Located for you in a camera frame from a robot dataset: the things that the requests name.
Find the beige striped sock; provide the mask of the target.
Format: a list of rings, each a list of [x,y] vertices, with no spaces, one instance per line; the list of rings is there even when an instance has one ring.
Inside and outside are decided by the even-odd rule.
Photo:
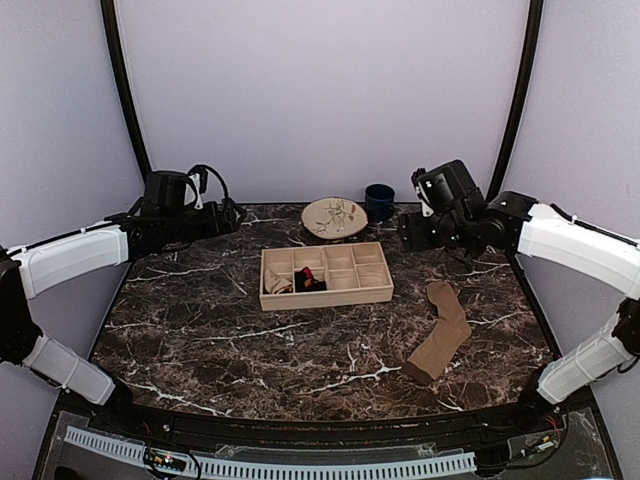
[[[264,291],[269,295],[293,293],[293,276],[290,273],[276,273],[271,268],[266,268],[264,271]]]

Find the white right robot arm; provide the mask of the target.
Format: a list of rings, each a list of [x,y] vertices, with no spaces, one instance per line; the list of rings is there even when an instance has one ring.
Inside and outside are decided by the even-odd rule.
[[[523,193],[503,191],[490,199],[460,160],[419,168],[411,183],[421,207],[400,218],[409,249],[461,248],[469,257],[495,249],[519,256],[534,269],[545,311],[572,316],[552,326],[577,344],[532,375],[510,413],[517,432],[534,432],[549,407],[638,362],[638,239]],[[570,324],[577,333],[571,335]]]

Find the black argyle sock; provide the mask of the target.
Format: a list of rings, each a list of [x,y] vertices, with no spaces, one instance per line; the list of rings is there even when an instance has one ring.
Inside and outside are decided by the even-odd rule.
[[[314,277],[309,267],[294,273],[294,290],[296,293],[322,292],[327,290],[327,283]]]

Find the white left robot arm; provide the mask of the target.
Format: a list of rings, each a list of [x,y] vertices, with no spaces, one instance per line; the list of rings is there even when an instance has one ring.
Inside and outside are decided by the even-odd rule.
[[[1,251],[1,360],[102,408],[120,436],[141,427],[132,392],[121,380],[55,339],[32,316],[43,294],[98,271],[134,264],[236,232],[246,211],[223,177],[198,164],[188,172],[156,170],[126,211],[87,227]]]

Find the tan plain sock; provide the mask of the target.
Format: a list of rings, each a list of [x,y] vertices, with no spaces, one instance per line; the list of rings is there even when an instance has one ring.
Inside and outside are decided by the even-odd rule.
[[[434,282],[427,286],[429,301],[436,307],[438,320],[429,336],[412,352],[401,372],[428,385],[445,371],[459,347],[471,336],[466,312],[452,286]]]

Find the wooden compartment tray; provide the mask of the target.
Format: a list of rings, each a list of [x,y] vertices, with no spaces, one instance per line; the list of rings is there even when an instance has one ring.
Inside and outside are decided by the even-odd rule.
[[[294,273],[309,267],[327,283],[322,292],[269,295],[264,271]],[[378,242],[265,249],[261,255],[260,304],[264,311],[297,310],[384,303],[392,299],[393,280]]]

